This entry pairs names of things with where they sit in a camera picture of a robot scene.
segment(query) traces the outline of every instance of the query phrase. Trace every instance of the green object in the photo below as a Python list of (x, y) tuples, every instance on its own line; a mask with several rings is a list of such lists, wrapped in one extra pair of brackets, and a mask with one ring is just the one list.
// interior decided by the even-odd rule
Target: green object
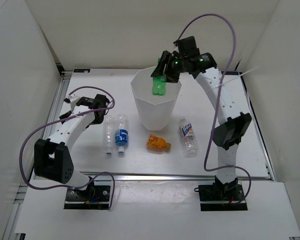
[(153, 86), (152, 86), (152, 94), (153, 95), (166, 95), (166, 77), (165, 76), (157, 76), (153, 78)]

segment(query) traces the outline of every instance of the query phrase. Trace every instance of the plastic bottle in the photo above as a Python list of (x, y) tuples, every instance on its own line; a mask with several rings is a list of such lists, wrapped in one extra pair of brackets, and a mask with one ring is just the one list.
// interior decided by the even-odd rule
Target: plastic bottle
[(151, 150), (162, 152), (166, 151), (169, 152), (171, 148), (171, 144), (166, 142), (163, 138), (150, 135), (148, 138), (148, 142), (146, 143), (146, 146), (150, 148)]
[(128, 145), (128, 117), (125, 114), (116, 116), (117, 129), (115, 131), (115, 145), (118, 147), (118, 153), (123, 154)]
[(107, 115), (103, 120), (103, 147), (105, 149), (105, 154), (111, 155), (112, 148), (115, 142), (115, 124), (116, 118), (111, 115)]
[(194, 157), (197, 155), (198, 143), (191, 123), (186, 121), (184, 116), (180, 117), (179, 129), (181, 131), (185, 155), (187, 157)]

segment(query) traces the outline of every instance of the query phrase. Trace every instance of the white wall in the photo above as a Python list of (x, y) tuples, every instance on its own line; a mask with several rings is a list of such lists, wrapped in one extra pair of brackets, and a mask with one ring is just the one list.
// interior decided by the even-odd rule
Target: white wall
[[(21, 144), (31, 129), (47, 121), (59, 80), (47, 43), (26, 3), (0, 0), (0, 239), (21, 182)], [(34, 141), (35, 137), (24, 155), (28, 173)]]
[(300, 228), (300, 0), (280, 1), (246, 68), (258, 65), (244, 79)]
[[(74, 67), (145, 68), (154, 66), (162, 51), (194, 17), (218, 13), (237, 33), (231, 68), (243, 69), (279, 0), (27, 0), (33, 15), (66, 70)], [(232, 49), (228, 26), (215, 17), (195, 22), (185, 33), (194, 35), (201, 52), (210, 52), (221, 68)]]

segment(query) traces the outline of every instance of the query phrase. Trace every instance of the bottle label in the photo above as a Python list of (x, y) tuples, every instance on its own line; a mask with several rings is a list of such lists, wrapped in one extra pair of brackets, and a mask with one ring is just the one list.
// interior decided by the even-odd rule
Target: bottle label
[(124, 129), (118, 129), (115, 131), (115, 143), (123, 142), (128, 143), (128, 131)]
[(191, 123), (189, 123), (188, 125), (183, 124), (181, 126), (181, 132), (184, 137), (193, 137), (195, 135)]

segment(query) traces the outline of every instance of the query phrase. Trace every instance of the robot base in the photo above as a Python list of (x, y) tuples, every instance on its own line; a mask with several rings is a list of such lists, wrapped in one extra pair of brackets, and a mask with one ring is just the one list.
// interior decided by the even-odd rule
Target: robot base
[(238, 184), (235, 188), (228, 191), (223, 198), (220, 197), (220, 191), (215, 183), (199, 185), (194, 191), (199, 193), (200, 208), (202, 212), (248, 210), (246, 201), (237, 204), (237, 202), (245, 195), (241, 184)]
[(97, 200), (92, 202), (87, 202), (89, 199), (84, 199), (77, 195), (72, 189), (67, 189), (64, 209), (80, 209), (80, 210), (107, 210), (109, 208), (110, 200), (110, 190), (109, 185), (96, 185), (94, 186), (94, 196), (91, 200), (98, 197)]

